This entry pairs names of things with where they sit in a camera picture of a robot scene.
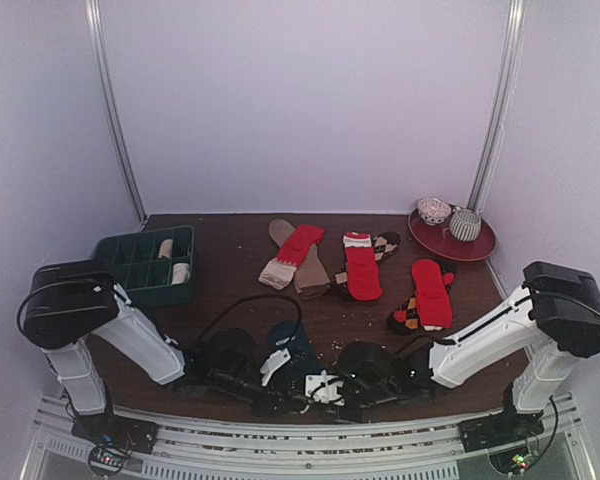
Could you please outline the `aluminium front rail frame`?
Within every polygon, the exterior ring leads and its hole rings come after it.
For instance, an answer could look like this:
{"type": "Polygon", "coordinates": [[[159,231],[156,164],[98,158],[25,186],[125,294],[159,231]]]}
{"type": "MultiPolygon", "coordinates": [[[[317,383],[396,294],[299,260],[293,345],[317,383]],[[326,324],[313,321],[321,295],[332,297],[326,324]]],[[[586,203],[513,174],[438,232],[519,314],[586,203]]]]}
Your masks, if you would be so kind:
{"type": "Polygon", "coordinates": [[[545,431],[466,453],[463,415],[362,425],[265,425],[117,413],[158,425],[151,454],[135,453],[118,479],[500,479],[494,462],[527,448],[544,451],[525,479],[598,479],[589,442],[570,395],[543,416],[545,431]]]}

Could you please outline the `striped grey cup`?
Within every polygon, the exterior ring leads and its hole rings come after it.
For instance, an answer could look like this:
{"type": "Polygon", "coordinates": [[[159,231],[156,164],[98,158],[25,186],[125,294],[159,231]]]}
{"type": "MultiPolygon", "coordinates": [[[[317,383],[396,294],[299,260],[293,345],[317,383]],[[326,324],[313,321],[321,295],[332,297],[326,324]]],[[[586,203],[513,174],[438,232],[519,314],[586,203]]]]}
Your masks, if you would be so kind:
{"type": "Polygon", "coordinates": [[[476,212],[460,208],[451,217],[449,231],[458,241],[473,242],[478,238],[481,227],[482,219],[476,212]]]}

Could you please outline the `red sock right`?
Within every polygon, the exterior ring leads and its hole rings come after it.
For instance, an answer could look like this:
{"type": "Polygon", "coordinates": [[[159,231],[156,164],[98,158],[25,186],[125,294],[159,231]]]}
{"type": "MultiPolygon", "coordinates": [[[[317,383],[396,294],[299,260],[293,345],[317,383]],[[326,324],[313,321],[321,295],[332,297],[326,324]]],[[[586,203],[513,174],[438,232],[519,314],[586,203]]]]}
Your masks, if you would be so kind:
{"type": "Polygon", "coordinates": [[[429,259],[416,261],[411,267],[411,274],[422,327],[428,331],[450,328],[453,312],[448,289],[455,280],[455,274],[443,270],[437,262],[429,259]]]}

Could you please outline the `red cream sock left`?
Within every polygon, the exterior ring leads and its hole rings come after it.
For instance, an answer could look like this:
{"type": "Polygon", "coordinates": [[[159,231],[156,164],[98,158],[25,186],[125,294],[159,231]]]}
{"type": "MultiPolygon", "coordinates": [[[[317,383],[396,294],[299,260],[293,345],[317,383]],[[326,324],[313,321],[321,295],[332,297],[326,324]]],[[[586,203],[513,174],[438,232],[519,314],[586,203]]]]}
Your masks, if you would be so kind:
{"type": "Polygon", "coordinates": [[[309,248],[314,244],[318,245],[323,237],[322,228],[299,225],[280,247],[277,255],[268,261],[259,274],[258,281],[276,290],[286,288],[293,280],[297,268],[303,263],[309,248]]]}

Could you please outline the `dark teal sock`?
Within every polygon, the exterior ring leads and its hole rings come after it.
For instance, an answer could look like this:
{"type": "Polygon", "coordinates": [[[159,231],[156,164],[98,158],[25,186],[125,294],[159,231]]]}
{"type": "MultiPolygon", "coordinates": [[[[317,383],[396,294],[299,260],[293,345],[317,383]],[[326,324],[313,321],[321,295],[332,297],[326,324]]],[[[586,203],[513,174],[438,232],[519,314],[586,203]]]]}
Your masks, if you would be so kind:
{"type": "Polygon", "coordinates": [[[296,327],[292,320],[280,322],[269,331],[266,341],[272,355],[286,350],[289,357],[282,365],[274,360],[267,387],[282,395],[304,397],[307,377],[319,376],[323,370],[304,327],[296,327]]]}

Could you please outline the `orange brown argyle sock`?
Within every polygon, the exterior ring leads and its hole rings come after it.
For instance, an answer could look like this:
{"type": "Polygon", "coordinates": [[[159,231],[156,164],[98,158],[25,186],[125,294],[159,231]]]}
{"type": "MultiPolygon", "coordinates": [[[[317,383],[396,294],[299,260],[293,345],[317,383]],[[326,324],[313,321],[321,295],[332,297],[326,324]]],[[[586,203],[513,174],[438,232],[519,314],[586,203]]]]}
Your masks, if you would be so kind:
{"type": "Polygon", "coordinates": [[[416,331],[436,332],[440,330],[428,331],[420,324],[416,309],[415,293],[401,306],[394,309],[387,318],[387,325],[399,335],[408,335],[416,331]]]}

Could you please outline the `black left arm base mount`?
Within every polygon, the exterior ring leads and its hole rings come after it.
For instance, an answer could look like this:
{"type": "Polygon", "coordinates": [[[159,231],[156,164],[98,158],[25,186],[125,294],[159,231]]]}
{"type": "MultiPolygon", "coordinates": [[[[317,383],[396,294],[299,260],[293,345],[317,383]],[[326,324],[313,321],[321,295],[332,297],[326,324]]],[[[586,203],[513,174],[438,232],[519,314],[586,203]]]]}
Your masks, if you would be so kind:
{"type": "Polygon", "coordinates": [[[157,440],[158,425],[116,414],[77,415],[71,434],[95,445],[151,454],[157,440]]]}

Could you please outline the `aluminium corner post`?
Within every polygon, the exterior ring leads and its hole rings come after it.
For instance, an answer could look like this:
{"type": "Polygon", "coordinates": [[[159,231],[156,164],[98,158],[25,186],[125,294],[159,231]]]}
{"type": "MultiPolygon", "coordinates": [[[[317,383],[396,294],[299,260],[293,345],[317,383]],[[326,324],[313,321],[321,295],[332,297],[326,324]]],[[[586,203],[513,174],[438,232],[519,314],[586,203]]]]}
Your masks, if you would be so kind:
{"type": "Polygon", "coordinates": [[[86,21],[90,34],[100,87],[104,100],[106,121],[110,132],[115,156],[119,165],[126,192],[131,201],[135,216],[144,225],[148,215],[141,198],[139,186],[133,171],[123,125],[116,101],[114,84],[106,49],[106,39],[102,23],[101,6],[97,0],[85,1],[86,21]]]}
{"type": "Polygon", "coordinates": [[[504,139],[506,113],[514,94],[519,67],[525,14],[526,1],[511,0],[509,2],[501,61],[491,113],[467,203],[469,209],[479,213],[485,208],[504,139]]]}

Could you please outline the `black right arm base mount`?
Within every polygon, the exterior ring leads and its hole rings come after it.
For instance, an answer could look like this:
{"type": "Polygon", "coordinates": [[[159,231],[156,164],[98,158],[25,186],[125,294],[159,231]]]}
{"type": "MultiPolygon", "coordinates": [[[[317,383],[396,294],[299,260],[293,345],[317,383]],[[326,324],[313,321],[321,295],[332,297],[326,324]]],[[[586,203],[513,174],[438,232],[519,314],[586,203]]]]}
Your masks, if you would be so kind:
{"type": "Polygon", "coordinates": [[[504,411],[464,420],[458,424],[460,440],[466,453],[522,441],[544,432],[542,414],[518,414],[504,411]]]}

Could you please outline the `cream brown striped sock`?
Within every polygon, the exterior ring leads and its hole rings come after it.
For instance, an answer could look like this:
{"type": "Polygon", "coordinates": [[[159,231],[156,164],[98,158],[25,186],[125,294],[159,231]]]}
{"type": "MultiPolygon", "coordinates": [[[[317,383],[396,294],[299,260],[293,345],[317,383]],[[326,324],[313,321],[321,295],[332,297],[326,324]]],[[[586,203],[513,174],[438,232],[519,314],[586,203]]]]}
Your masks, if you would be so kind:
{"type": "Polygon", "coordinates": [[[191,278],[191,266],[188,263],[180,262],[172,265],[172,285],[180,285],[189,281],[191,278]]]}

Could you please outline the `right aluminium corner post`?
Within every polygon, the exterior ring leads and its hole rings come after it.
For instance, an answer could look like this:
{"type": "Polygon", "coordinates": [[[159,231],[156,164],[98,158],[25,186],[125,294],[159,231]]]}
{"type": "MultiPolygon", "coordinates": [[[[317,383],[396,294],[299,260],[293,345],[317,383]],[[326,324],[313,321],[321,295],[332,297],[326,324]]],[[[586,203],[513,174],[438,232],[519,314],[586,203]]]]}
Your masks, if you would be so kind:
{"type": "Polygon", "coordinates": [[[519,67],[525,14],[526,1],[511,0],[509,2],[501,61],[491,113],[467,203],[469,209],[479,213],[485,208],[504,139],[506,113],[514,94],[519,67]]]}

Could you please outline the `patterned small bowl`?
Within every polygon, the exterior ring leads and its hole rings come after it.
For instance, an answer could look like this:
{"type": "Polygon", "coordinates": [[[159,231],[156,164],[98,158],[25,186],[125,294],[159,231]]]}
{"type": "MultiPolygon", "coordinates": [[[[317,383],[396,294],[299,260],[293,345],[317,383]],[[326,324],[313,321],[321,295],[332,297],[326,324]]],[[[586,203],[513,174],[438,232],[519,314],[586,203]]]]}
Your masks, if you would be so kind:
{"type": "Polygon", "coordinates": [[[452,214],[452,207],[438,198],[425,197],[418,200],[417,212],[427,225],[435,226],[443,223],[452,214]]]}

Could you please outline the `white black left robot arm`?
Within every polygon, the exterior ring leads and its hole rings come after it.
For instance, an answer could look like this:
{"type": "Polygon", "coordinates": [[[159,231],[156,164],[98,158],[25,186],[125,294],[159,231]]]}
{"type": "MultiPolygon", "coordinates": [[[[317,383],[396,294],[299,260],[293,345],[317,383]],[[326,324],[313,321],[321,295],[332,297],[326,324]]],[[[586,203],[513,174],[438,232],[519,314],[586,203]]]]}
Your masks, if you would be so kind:
{"type": "Polygon", "coordinates": [[[112,413],[108,387],[96,371],[87,339],[95,335],[139,366],[156,384],[192,399],[208,390],[250,404],[255,415],[303,413],[302,387],[277,387],[274,376],[291,360],[288,342],[258,364],[255,340],[242,328],[206,328],[183,347],[133,303],[103,263],[79,261],[39,268],[16,314],[19,332],[46,356],[75,414],[103,444],[117,442],[124,424],[112,413]]]}

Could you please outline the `tan beige sock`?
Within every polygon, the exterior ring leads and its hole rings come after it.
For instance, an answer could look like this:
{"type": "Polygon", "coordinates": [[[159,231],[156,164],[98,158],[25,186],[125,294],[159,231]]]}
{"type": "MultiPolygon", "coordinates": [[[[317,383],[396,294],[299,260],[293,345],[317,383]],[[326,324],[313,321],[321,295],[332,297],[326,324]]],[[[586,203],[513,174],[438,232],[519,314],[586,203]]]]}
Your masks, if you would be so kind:
{"type": "MultiPolygon", "coordinates": [[[[268,227],[269,236],[278,247],[282,247],[295,231],[296,228],[284,219],[274,219],[268,227]]],[[[299,298],[305,301],[318,298],[329,290],[330,279],[319,259],[316,244],[309,248],[303,263],[297,268],[293,284],[299,298]]]]}

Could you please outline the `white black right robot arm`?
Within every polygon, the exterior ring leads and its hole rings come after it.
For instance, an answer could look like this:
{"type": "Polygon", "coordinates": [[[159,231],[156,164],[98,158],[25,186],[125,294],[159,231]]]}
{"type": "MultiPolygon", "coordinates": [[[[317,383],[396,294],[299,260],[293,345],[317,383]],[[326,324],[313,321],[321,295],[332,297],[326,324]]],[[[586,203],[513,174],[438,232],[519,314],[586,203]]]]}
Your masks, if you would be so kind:
{"type": "Polygon", "coordinates": [[[462,330],[391,353],[378,344],[352,342],[334,374],[309,375],[304,395],[330,407],[345,422],[386,403],[420,405],[461,386],[479,371],[527,347],[534,356],[503,394],[493,419],[499,440],[510,442],[537,420],[555,390],[582,359],[600,353],[600,290],[588,272],[535,261],[524,281],[500,305],[462,330]]]}

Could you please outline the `rolled beige sock in tray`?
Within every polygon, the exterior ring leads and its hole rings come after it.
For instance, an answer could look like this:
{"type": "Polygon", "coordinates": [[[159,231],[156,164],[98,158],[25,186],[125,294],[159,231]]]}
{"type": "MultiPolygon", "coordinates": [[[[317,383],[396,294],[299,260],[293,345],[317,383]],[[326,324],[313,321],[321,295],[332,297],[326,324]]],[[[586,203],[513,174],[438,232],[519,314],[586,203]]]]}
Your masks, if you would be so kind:
{"type": "Polygon", "coordinates": [[[158,248],[158,259],[170,259],[173,255],[174,240],[172,238],[164,239],[158,248]]]}

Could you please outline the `red sock middle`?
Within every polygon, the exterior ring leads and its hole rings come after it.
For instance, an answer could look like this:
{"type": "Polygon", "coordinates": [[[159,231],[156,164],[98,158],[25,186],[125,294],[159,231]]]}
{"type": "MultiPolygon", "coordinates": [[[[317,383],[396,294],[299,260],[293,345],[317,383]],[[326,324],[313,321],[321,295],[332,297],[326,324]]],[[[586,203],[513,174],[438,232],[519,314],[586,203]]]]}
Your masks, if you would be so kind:
{"type": "Polygon", "coordinates": [[[347,288],[354,300],[378,300],[383,290],[379,268],[369,234],[346,232],[343,236],[347,267],[347,288]]]}

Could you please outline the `green compartment organizer tray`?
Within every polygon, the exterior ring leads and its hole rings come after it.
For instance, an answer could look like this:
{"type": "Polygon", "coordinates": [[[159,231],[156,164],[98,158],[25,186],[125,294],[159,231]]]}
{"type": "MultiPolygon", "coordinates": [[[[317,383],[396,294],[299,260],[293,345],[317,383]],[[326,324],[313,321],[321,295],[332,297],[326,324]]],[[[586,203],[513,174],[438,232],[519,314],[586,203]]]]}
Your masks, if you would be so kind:
{"type": "Polygon", "coordinates": [[[196,248],[194,228],[188,225],[101,239],[93,258],[105,263],[131,302],[140,308],[161,308],[188,304],[196,295],[196,248]],[[170,259],[158,259],[160,243],[174,240],[170,259]],[[172,265],[188,263],[191,278],[172,285],[172,265]]]}

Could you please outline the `left aluminium corner post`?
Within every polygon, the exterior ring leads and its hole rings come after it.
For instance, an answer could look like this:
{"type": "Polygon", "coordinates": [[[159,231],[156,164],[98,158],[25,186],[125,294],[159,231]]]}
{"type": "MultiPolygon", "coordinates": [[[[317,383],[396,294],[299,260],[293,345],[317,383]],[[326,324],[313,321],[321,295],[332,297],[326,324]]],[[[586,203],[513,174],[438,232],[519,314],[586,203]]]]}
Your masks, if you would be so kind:
{"type": "Polygon", "coordinates": [[[110,132],[115,156],[119,165],[126,192],[131,201],[135,216],[144,225],[148,215],[141,198],[139,186],[133,171],[123,125],[116,101],[114,84],[106,49],[106,39],[102,23],[101,6],[97,0],[85,1],[86,21],[90,34],[100,87],[104,100],[106,121],[110,132]]]}

